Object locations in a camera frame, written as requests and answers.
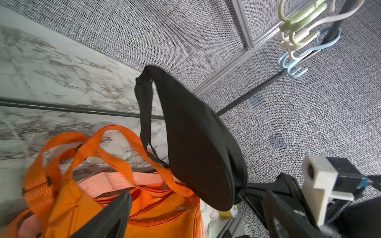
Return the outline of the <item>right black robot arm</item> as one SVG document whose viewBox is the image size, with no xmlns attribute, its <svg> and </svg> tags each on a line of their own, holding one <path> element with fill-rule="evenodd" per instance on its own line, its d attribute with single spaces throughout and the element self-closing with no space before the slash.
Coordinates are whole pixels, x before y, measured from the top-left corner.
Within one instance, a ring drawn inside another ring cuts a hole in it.
<svg viewBox="0 0 381 238">
<path fill-rule="evenodd" d="M 250 183 L 238 194 L 272 238 L 379 238 L 381 198 L 354 205 L 328 207 L 325 225 L 318 227 L 296 179 L 281 173 L 272 183 Z"/>
</svg>

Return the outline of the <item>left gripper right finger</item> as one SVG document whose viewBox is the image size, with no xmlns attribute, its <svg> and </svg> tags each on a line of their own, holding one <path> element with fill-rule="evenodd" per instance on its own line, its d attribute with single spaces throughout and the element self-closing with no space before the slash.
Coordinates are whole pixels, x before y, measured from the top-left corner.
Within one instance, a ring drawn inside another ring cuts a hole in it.
<svg viewBox="0 0 381 238">
<path fill-rule="evenodd" d="M 266 192 L 263 205 L 267 229 L 271 238 L 324 237 L 320 231 L 313 228 L 311 224 L 272 191 Z"/>
</svg>

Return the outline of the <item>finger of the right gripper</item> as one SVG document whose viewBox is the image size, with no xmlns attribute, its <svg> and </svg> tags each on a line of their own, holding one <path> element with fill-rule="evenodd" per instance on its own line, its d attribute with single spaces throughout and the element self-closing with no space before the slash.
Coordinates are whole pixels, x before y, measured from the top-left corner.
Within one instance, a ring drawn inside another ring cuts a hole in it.
<svg viewBox="0 0 381 238">
<path fill-rule="evenodd" d="M 274 182 L 248 183 L 246 187 L 241 188 L 238 192 L 238 201 L 244 201 L 265 228 L 267 228 L 267 223 L 264 213 L 264 197 L 268 191 L 273 192 L 294 210 L 301 212 L 310 225 L 316 226 L 315 219 L 297 180 L 291 175 L 280 173 Z"/>
</svg>

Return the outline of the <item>orange sling bag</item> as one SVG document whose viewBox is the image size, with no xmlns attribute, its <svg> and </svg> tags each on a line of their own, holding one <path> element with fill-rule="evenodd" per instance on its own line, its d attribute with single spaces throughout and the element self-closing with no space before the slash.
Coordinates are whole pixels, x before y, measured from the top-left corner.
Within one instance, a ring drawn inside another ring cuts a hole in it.
<svg viewBox="0 0 381 238">
<path fill-rule="evenodd" d="M 146 173 L 157 172 L 164 183 L 137 185 L 131 165 L 101 147 L 108 131 L 119 132 L 152 167 Z M 2 237 L 17 238 L 21 223 L 35 215 L 42 228 L 36 238 L 69 238 L 116 197 L 129 192 L 132 210 L 123 238 L 203 238 L 200 198 L 153 158 L 141 139 L 121 126 L 107 126 L 93 137 L 79 132 L 54 137 L 26 171 L 23 196 L 27 209 L 7 226 Z M 102 172 L 119 172 L 134 187 L 92 198 L 78 182 Z"/>
</svg>

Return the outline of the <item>black sling bag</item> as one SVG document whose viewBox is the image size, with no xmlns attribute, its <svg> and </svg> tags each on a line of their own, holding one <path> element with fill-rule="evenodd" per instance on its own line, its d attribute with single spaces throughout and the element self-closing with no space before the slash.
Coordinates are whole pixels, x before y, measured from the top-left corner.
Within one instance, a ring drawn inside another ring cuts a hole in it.
<svg viewBox="0 0 381 238">
<path fill-rule="evenodd" d="M 248 182 L 236 140 L 215 112 L 177 79 L 160 67 L 147 65 L 135 85 L 144 147 L 151 145 L 154 92 L 164 114 L 173 175 L 214 209 L 230 210 L 240 202 L 238 192 Z"/>
</svg>

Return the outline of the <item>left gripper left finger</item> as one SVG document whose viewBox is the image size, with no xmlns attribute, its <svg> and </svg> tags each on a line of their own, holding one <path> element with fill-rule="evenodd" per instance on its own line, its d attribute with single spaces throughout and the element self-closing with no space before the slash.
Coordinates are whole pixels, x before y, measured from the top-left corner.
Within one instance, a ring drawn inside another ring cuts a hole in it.
<svg viewBox="0 0 381 238">
<path fill-rule="evenodd" d="M 132 210 L 132 197 L 124 192 L 94 218 L 76 231 L 72 238 L 123 238 Z"/>
</svg>

